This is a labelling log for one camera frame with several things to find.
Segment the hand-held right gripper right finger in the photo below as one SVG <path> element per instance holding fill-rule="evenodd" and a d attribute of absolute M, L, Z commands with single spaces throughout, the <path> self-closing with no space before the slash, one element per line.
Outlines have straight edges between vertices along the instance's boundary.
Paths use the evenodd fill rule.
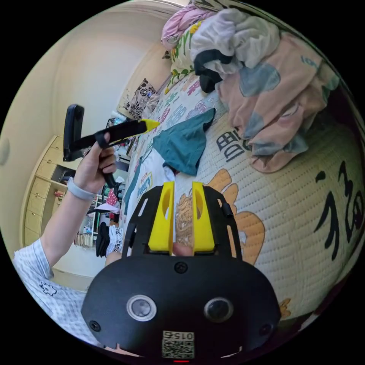
<path fill-rule="evenodd" d="M 201 182 L 192 183 L 193 209 L 193 255 L 210 254 L 214 252 L 214 238 L 206 203 L 204 186 Z"/>

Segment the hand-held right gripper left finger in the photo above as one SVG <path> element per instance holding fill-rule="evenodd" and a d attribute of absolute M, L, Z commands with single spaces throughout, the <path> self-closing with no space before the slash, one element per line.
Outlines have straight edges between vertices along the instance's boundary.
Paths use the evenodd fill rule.
<path fill-rule="evenodd" d="M 158 200 L 148 247 L 158 254 L 172 254 L 174 232 L 174 181 L 165 182 Z"/>

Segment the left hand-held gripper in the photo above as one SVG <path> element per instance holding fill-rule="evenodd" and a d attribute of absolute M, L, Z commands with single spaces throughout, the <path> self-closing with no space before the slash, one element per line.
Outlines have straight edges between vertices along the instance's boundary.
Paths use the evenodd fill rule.
<path fill-rule="evenodd" d="M 95 142 L 102 149 L 113 147 L 119 140 L 127 137 L 144 134 L 152 131 L 159 126 L 159 121 L 151 119 L 140 119 L 127 121 L 125 123 L 98 131 L 93 135 L 81 137 L 82 120 L 74 121 L 74 160 L 84 158 Z M 106 184 L 114 187 L 115 181 L 112 174 L 104 174 Z"/>

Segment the person's right hand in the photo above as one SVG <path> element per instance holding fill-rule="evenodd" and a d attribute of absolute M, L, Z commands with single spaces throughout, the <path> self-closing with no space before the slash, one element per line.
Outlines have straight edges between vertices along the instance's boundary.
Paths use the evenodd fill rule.
<path fill-rule="evenodd" d="M 179 243 L 173 244 L 172 253 L 175 256 L 193 256 L 193 250 L 190 246 L 185 246 Z"/>

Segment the person's left hand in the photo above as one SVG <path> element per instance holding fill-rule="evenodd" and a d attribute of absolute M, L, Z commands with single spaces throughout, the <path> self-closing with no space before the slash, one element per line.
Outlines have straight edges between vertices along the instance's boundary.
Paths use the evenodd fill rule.
<path fill-rule="evenodd" d="M 114 148 L 102 149 L 95 142 L 78 165 L 73 182 L 78 188 L 96 194 L 106 183 L 104 174 L 114 174 L 116 169 Z"/>

